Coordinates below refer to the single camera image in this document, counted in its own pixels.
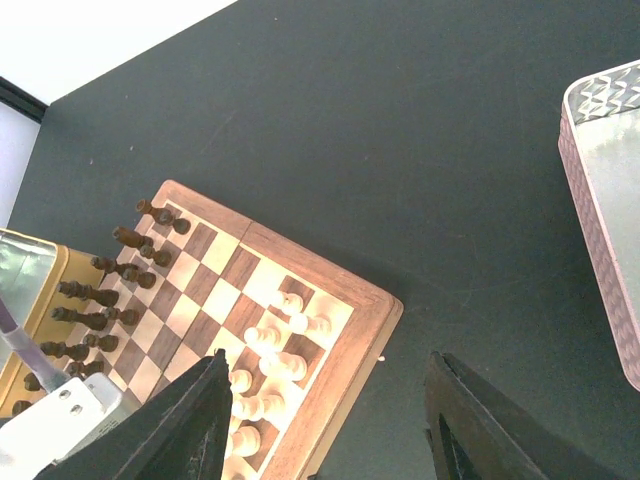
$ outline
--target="white wall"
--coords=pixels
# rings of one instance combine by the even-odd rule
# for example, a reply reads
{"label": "white wall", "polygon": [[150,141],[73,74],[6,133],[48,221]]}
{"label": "white wall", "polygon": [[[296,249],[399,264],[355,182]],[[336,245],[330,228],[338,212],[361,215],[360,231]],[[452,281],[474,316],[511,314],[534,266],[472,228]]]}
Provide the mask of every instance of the white wall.
{"label": "white wall", "polygon": [[40,125],[0,103],[0,228],[7,226]]}
{"label": "white wall", "polygon": [[234,1],[5,1],[0,76],[51,104]]}

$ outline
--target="white chess piece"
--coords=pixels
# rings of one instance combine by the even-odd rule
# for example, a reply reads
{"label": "white chess piece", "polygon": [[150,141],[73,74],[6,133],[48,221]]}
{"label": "white chess piece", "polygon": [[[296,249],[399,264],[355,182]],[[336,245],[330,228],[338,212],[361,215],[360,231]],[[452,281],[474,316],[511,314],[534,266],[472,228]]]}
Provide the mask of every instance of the white chess piece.
{"label": "white chess piece", "polygon": [[323,317],[309,317],[304,313],[296,313],[289,320],[289,327],[293,333],[304,335],[314,332],[323,337],[331,335],[331,322]]}
{"label": "white chess piece", "polygon": [[281,339],[280,332],[274,327],[250,327],[244,332],[244,341],[250,347],[277,349]]}
{"label": "white chess piece", "polygon": [[232,393],[244,393],[251,388],[253,377],[247,370],[235,370],[229,373]]}
{"label": "white chess piece", "polygon": [[285,315],[295,315],[300,313],[304,307],[304,301],[300,295],[295,293],[274,292],[271,305],[280,309]]}
{"label": "white chess piece", "polygon": [[231,455],[250,457],[260,450],[260,432],[255,427],[242,427],[227,438],[225,458]]}
{"label": "white chess piece", "polygon": [[287,352],[266,355],[258,362],[263,375],[285,378],[297,382],[307,375],[307,362],[300,355]]}

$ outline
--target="white power adapter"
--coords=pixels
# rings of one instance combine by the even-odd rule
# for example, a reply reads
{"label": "white power adapter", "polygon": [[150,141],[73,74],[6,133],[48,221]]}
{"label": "white power adapter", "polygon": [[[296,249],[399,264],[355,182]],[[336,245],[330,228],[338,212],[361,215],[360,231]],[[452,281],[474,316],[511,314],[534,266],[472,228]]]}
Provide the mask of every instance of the white power adapter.
{"label": "white power adapter", "polygon": [[0,428],[0,478],[32,480],[135,410],[104,374],[72,378]]}

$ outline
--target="chessboard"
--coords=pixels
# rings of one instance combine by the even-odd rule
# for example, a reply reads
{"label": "chessboard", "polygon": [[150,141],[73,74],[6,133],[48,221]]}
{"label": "chessboard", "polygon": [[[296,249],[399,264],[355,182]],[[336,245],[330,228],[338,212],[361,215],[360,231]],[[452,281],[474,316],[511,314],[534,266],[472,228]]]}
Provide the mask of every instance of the chessboard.
{"label": "chessboard", "polygon": [[[135,231],[152,238],[154,248],[170,252],[171,262],[159,267],[138,250],[123,248],[118,263],[134,263],[157,280],[143,289],[117,273],[105,276],[100,288],[119,292],[116,307],[138,311],[140,320],[134,326],[110,321],[98,333],[118,337],[118,347],[109,353],[92,348],[86,362],[103,360],[104,373],[125,397],[142,405],[199,359],[223,348],[230,372],[251,373],[250,388],[242,396],[277,393],[286,407],[269,421],[232,418],[230,434],[254,427],[259,449],[249,456],[231,455],[223,478],[288,480],[317,473],[397,324],[402,304],[176,182],[165,182],[152,204],[189,220],[190,229],[179,234],[150,215],[142,216]],[[291,317],[272,305],[278,291],[302,298],[302,312],[328,319],[330,332],[292,333]],[[102,310],[91,302],[85,313]],[[265,376],[258,367],[264,352],[244,341],[251,327],[277,329],[281,351],[305,360],[304,378]],[[80,343],[88,332],[77,324],[67,344]]]}

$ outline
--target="dark pawn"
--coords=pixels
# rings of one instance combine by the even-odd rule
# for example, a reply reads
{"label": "dark pawn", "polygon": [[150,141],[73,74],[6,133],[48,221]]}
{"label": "dark pawn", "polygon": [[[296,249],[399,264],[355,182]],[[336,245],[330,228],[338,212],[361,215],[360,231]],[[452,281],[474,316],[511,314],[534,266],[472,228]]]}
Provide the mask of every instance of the dark pawn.
{"label": "dark pawn", "polygon": [[16,403],[13,404],[13,407],[11,408],[11,415],[13,415],[14,417],[16,415],[20,415],[31,405],[33,405],[33,403],[27,400],[18,400]]}
{"label": "dark pawn", "polygon": [[38,390],[42,390],[42,385],[40,385],[40,381],[38,377],[36,377],[35,373],[27,373],[24,377],[24,388],[29,392],[37,392]]}
{"label": "dark pawn", "polygon": [[118,337],[115,335],[105,335],[104,337],[98,337],[93,333],[89,333],[82,340],[88,347],[98,347],[103,352],[113,352],[118,348]]}
{"label": "dark pawn", "polygon": [[104,273],[116,272],[120,276],[129,268],[138,270],[138,266],[134,263],[118,263],[106,257],[93,257],[91,265],[97,270],[103,270]]}
{"label": "dark pawn", "polygon": [[72,362],[67,367],[67,372],[72,376],[83,375],[89,377],[94,373],[104,372],[104,362],[102,360],[94,360],[86,365],[80,362]]}
{"label": "dark pawn", "polygon": [[120,298],[115,290],[96,290],[91,285],[80,285],[78,282],[60,282],[58,292],[67,298],[94,300],[103,307],[113,307]]}
{"label": "dark pawn", "polygon": [[89,347],[86,345],[73,345],[67,347],[64,342],[44,342],[40,344],[40,350],[45,355],[62,358],[67,355],[71,360],[81,362],[89,356]]}
{"label": "dark pawn", "polygon": [[102,315],[109,320],[120,320],[124,325],[137,325],[140,320],[140,313],[131,308],[120,310],[119,308],[109,307],[102,312]]}
{"label": "dark pawn", "polygon": [[136,269],[128,268],[122,275],[124,280],[128,282],[135,282],[140,285],[140,288],[152,288],[156,284],[156,276],[151,272],[141,272]]}
{"label": "dark pawn", "polygon": [[125,227],[117,227],[113,231],[113,238],[117,241],[131,248],[140,248],[143,245],[153,246],[153,239],[151,237],[145,237],[140,235],[134,230],[129,230]]}
{"label": "dark pawn", "polygon": [[167,208],[156,208],[149,200],[140,200],[136,210],[143,215],[151,215],[156,223],[173,227],[176,233],[184,235],[191,228],[191,222],[186,218],[176,218]]}
{"label": "dark pawn", "polygon": [[171,263],[171,253],[166,250],[155,250],[153,247],[145,245],[140,249],[140,255],[144,258],[151,258],[159,267],[167,267]]}
{"label": "dark pawn", "polygon": [[51,311],[51,317],[57,322],[82,323],[91,330],[104,330],[107,326],[107,317],[102,313],[78,313],[77,310],[56,307]]}

